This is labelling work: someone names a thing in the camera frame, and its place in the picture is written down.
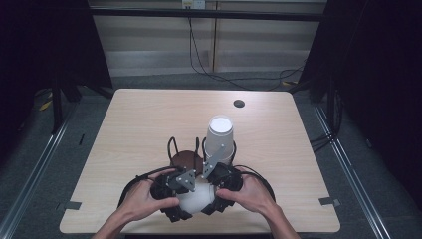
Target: white paper cup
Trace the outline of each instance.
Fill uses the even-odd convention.
[[[195,181],[195,191],[183,194],[177,194],[179,206],[182,210],[195,214],[202,211],[208,204],[211,204],[215,198],[215,186],[197,178]]]
[[[225,145],[223,155],[219,161],[228,164],[233,154],[233,123],[232,120],[226,116],[213,117],[208,125],[207,139],[205,140],[205,153],[209,158],[221,146]]]

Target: table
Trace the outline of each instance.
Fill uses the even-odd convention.
[[[242,108],[234,106],[242,100]],[[339,222],[292,95],[277,92],[118,90],[66,210],[64,233],[94,233],[114,212],[120,194],[136,175],[169,164],[167,143],[194,150],[213,116],[232,119],[237,154],[272,185],[276,199],[298,232],[335,232]],[[129,223],[126,234],[267,233],[265,219],[238,204],[211,216],[194,214],[171,223],[159,211]]]

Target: floor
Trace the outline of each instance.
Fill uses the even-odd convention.
[[[217,81],[199,74],[176,74],[160,76],[114,77],[115,89],[208,89],[208,90],[259,90],[285,91],[287,84],[279,80],[245,80],[246,78],[275,79],[280,72],[224,73],[227,79]],[[294,74],[286,81],[296,81]],[[66,131],[46,165],[39,183],[30,195],[29,203],[23,210],[19,222],[12,228],[12,236],[2,238],[91,238],[92,235],[65,235],[59,225],[64,211],[60,203],[70,200],[79,175],[90,153],[97,132],[100,129],[110,100],[81,88],[83,98],[77,104],[64,102],[64,112],[70,115]],[[20,131],[15,148],[0,169],[0,220],[7,219],[21,189],[27,183],[33,168],[37,165],[47,142],[50,140],[53,114],[49,107],[40,112],[39,106],[46,95],[35,98],[34,108]],[[318,120],[315,105],[309,100],[308,92],[294,94],[303,124],[309,139],[324,134]],[[360,178],[365,191],[371,199],[384,223],[389,237],[377,237],[368,223],[368,216],[362,210],[359,198],[350,186],[330,144],[316,152],[316,160],[322,172],[330,196],[338,199],[335,208],[341,229],[334,234],[301,233],[303,238],[419,238],[422,236],[422,215],[403,187],[388,172],[379,154],[367,146],[356,124],[344,114],[338,136],[351,164]]]

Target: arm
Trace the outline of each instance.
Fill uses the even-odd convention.
[[[155,173],[150,178],[155,178],[160,173]],[[108,218],[93,239],[115,238],[127,223],[141,220],[161,208],[174,207],[179,204],[179,200],[175,197],[155,200],[149,192],[151,185],[151,180],[143,180],[134,185],[127,193],[123,204]]]
[[[282,208],[273,200],[267,188],[252,175],[243,176],[243,187],[240,191],[227,189],[217,190],[217,196],[239,203],[251,212],[257,212],[267,220],[271,232],[276,239],[299,239]]]

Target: metal bracket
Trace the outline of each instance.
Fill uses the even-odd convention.
[[[176,182],[190,191],[195,191],[195,169],[191,169],[177,177]]]
[[[225,149],[226,145],[221,144],[220,149],[218,149],[217,152],[215,152],[207,161],[204,162],[202,178],[207,178],[215,169],[215,165],[217,165],[218,161],[221,159],[221,156],[223,156]]]
[[[320,203],[321,206],[332,204],[333,207],[337,207],[337,206],[341,205],[341,203],[338,199],[332,199],[331,197],[320,198],[319,203]]]
[[[59,203],[56,207],[56,210],[57,211],[66,211],[66,209],[79,210],[81,205],[82,205],[82,202],[68,201],[66,203]]]

